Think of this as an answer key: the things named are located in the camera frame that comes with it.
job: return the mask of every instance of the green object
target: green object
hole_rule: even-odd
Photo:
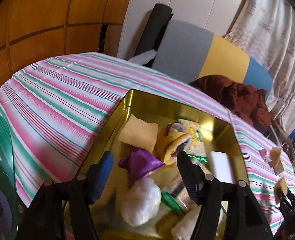
[[[186,214],[186,212],[180,207],[180,205],[176,202],[176,200],[171,196],[169,192],[161,192],[161,201],[178,215]]]
[[[194,154],[188,154],[187,156],[191,159],[191,158],[196,158],[199,162],[202,163],[207,163],[207,157],[203,157],[203,156],[199,156],[199,155],[194,155]]]
[[[0,116],[0,190],[5,195],[12,213],[12,227],[3,234],[5,240],[15,239],[17,233],[17,193],[15,184],[14,157],[8,123]]]

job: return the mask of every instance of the striped tablecloth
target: striped tablecloth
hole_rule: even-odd
[[[189,85],[155,70],[99,53],[52,57],[18,71],[0,88],[0,115],[11,129],[17,191],[28,206],[46,179],[74,177],[97,134],[129,89],[196,107],[235,131],[250,187],[275,233],[282,215],[273,186],[280,176],[259,150],[273,143],[221,104]],[[295,193],[291,163],[283,154],[286,178]]]

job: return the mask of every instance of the brown jacket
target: brown jacket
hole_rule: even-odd
[[[210,75],[190,84],[214,98],[232,113],[264,133],[272,116],[265,104],[266,90],[231,81],[220,75]]]

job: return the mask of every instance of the white wall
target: white wall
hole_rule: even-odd
[[[118,57],[133,56],[151,10],[156,3],[173,8],[173,19],[180,19],[224,36],[231,28],[246,0],[130,0]]]

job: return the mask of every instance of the blue cushion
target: blue cushion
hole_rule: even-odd
[[[258,89],[265,89],[267,91],[265,95],[266,101],[271,92],[273,80],[269,73],[250,57],[249,67],[242,83]]]

